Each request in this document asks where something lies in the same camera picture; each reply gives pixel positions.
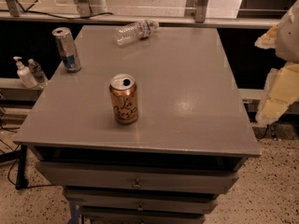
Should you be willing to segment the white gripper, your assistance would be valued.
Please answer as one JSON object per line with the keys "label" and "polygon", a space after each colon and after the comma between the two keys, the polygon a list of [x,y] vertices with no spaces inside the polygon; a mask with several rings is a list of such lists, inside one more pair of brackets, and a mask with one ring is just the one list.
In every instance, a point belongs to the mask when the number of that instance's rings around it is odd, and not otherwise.
{"label": "white gripper", "polygon": [[276,48],[276,55],[287,61],[280,68],[272,68],[266,77],[263,96],[258,105],[256,120],[270,125],[299,98],[299,0],[254,43],[260,49]]}

